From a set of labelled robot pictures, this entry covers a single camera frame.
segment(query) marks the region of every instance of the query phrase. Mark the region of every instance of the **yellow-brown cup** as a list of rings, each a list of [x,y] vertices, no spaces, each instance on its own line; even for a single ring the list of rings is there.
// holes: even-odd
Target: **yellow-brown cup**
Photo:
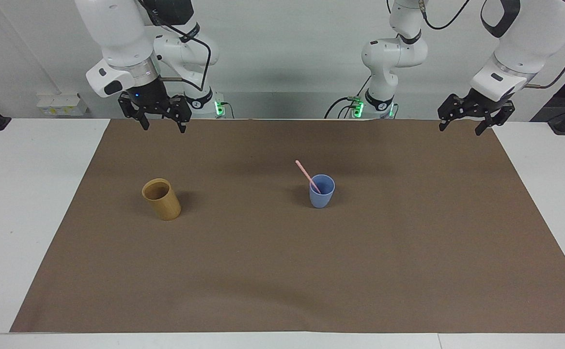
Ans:
[[[163,221],[172,221],[181,213],[173,188],[163,178],[152,179],[142,188],[142,196]]]

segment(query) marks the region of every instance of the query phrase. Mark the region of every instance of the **brown mat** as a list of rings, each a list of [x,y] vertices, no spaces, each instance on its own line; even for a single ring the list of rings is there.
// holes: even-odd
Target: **brown mat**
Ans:
[[[491,130],[151,124],[110,122],[13,332],[565,332],[565,257]]]

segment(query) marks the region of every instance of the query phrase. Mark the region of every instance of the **table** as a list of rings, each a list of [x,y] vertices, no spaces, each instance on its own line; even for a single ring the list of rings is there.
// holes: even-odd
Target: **table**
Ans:
[[[52,241],[108,120],[15,119],[0,132],[0,347],[552,348],[565,335],[335,333],[5,334]],[[508,123],[498,139],[565,254],[565,137],[546,124]]]

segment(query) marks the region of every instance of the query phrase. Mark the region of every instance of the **white wall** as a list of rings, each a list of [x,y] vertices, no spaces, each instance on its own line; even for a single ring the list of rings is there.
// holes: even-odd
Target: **white wall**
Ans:
[[[211,68],[212,84],[233,103],[238,117],[320,117],[337,97],[355,94],[368,76],[360,60],[364,43],[395,36],[383,0],[193,2],[203,31],[221,49]],[[446,22],[462,2],[432,1],[429,19]],[[480,23],[482,3],[473,0],[444,31],[424,29],[429,43],[425,64],[396,70],[398,117],[436,118],[437,106],[449,93],[467,92],[469,80],[498,42]],[[41,117],[36,93],[52,91],[30,55],[21,53],[23,43],[64,93],[81,93],[92,117],[122,117],[114,98],[101,99],[88,87],[84,74],[101,53],[73,0],[0,0],[0,11],[8,20],[0,22],[0,112]],[[5,33],[10,25],[19,44]],[[159,30],[148,29],[152,36]],[[565,47],[535,82],[549,82],[564,64]],[[163,75],[170,72],[163,69]],[[561,85],[518,93],[512,119],[529,120]]]

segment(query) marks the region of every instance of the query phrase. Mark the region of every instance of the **pink stick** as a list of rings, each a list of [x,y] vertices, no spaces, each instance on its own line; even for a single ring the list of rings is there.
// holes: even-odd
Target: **pink stick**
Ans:
[[[309,173],[306,172],[306,170],[304,169],[304,166],[302,166],[302,164],[300,163],[300,160],[296,160],[296,165],[300,168],[300,170],[302,171],[302,173],[304,173],[304,176],[306,176],[306,178],[308,179],[309,182],[311,182],[311,185],[313,185],[313,187],[315,187],[315,190],[317,190],[317,192],[319,194],[321,194],[321,192],[319,191],[319,188],[317,187],[317,185],[315,184],[315,182],[313,182],[313,179],[311,178],[311,176],[309,176]]]

